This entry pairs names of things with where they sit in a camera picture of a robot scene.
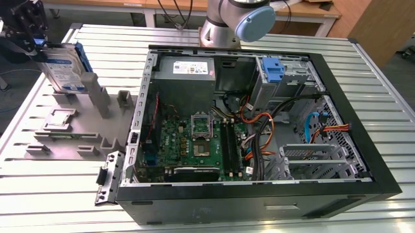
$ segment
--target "power supply label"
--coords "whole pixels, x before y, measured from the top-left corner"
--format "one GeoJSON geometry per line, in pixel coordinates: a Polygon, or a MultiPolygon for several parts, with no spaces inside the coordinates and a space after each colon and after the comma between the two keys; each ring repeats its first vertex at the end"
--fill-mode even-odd
{"type": "Polygon", "coordinates": [[[173,63],[173,74],[208,74],[208,63],[176,61],[173,63]]]}

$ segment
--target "blue drive bay latch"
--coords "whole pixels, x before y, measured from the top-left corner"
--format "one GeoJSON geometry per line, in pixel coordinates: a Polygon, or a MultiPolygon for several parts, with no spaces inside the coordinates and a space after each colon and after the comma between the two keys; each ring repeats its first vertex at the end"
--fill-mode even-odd
{"type": "Polygon", "coordinates": [[[263,57],[261,66],[269,83],[279,83],[284,76],[284,66],[275,57],[263,57]]]}

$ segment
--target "expansion slot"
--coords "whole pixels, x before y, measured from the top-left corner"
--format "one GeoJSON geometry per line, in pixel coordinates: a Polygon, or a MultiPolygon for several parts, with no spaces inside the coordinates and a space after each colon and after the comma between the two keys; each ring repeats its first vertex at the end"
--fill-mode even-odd
{"type": "Polygon", "coordinates": [[[236,151],[236,135],[232,123],[220,124],[220,143],[224,173],[233,176],[233,174],[240,172],[240,166],[236,151]]]}

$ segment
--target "metal slat surface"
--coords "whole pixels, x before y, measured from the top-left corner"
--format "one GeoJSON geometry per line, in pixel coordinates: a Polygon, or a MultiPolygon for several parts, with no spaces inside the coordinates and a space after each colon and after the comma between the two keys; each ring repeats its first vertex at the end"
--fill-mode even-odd
{"type": "MultiPolygon", "coordinates": [[[[149,44],[199,45],[195,30],[177,32],[105,25],[84,25],[77,32],[69,31],[68,39],[82,43],[99,82],[111,93],[120,89],[139,93],[149,44]]],[[[0,209],[1,232],[253,232],[277,228],[284,232],[343,233],[363,229],[376,232],[413,229],[413,116],[376,70],[367,65],[363,53],[345,39],[292,35],[268,35],[255,43],[243,43],[243,48],[323,54],[403,193],[387,201],[357,206],[329,219],[139,226],[120,206],[93,206],[101,162],[22,160],[26,143],[33,141],[33,130],[41,126],[56,104],[50,96],[53,89],[41,76],[26,105],[1,137],[5,144],[0,147],[0,159],[8,158],[0,164],[0,202],[5,203],[0,209]]]]}

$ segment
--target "floor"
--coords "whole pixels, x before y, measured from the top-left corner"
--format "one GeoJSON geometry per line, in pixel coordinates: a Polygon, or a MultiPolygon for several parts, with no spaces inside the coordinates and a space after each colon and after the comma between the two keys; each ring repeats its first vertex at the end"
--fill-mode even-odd
{"type": "MultiPolygon", "coordinates": [[[[60,18],[53,19],[49,11],[46,11],[46,19],[49,23],[49,30],[46,32],[48,39],[52,42],[60,42],[72,23],[103,24],[132,26],[132,19],[128,13],[112,12],[87,12],[61,10],[60,18]]],[[[136,25],[144,26],[144,16],[136,15],[136,25]]],[[[157,27],[173,28],[171,23],[165,23],[163,16],[157,16],[157,27]]],[[[197,29],[204,22],[203,17],[192,17],[188,22],[189,29],[197,29]]],[[[4,132],[9,121],[12,120],[17,108],[24,101],[24,98],[37,80],[40,72],[36,64],[28,61],[22,64],[12,64],[0,56],[0,75],[9,84],[6,91],[0,91],[0,134],[4,132]]],[[[388,64],[381,70],[388,77],[391,83],[415,109],[415,63],[400,58],[396,54],[389,60],[388,64]]]]}

